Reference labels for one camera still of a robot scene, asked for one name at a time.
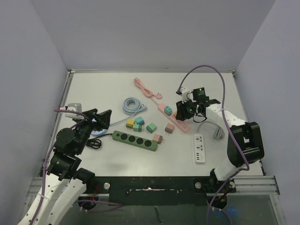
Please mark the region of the pink USB charger plug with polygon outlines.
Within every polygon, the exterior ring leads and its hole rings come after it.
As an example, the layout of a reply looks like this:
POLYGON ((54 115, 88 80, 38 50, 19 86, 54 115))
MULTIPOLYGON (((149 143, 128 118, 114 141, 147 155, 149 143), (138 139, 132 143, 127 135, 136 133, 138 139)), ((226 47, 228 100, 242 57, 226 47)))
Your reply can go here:
POLYGON ((167 123, 165 127, 165 132, 171 134, 174 131, 174 125, 171 123, 167 123))

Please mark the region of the teal USB charger plug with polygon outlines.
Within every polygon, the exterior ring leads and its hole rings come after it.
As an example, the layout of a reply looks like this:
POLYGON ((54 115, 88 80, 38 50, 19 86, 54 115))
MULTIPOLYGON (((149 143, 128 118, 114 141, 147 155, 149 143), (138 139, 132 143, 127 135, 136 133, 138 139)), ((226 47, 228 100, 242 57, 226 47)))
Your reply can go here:
POLYGON ((168 116, 170 116, 172 114, 173 110, 170 106, 166 105, 164 107, 164 113, 167 114, 168 116))

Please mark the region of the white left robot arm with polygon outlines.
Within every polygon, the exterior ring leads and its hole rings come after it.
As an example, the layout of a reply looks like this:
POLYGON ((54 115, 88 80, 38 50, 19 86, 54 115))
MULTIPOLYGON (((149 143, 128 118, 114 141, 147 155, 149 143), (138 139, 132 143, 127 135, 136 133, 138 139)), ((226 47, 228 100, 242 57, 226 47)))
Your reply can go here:
POLYGON ((56 140, 44 160, 42 186, 35 200, 19 222, 21 225, 57 225, 84 192, 95 188, 95 174, 80 168, 82 154, 92 131, 110 126, 111 110, 98 113, 59 108, 58 113, 69 113, 75 125, 57 133, 56 140))

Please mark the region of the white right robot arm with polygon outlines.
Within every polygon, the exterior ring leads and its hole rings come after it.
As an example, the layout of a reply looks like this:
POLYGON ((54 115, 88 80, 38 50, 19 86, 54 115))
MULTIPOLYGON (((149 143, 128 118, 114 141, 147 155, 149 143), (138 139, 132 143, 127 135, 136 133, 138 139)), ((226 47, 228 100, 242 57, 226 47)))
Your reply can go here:
POLYGON ((218 192, 225 187, 225 181, 240 171, 248 171, 249 165, 265 155, 260 127, 256 122, 247 122, 225 110, 216 99, 205 101, 188 100, 176 103, 177 120, 187 120, 197 114, 211 120, 228 131, 226 157, 211 171, 209 187, 218 192))

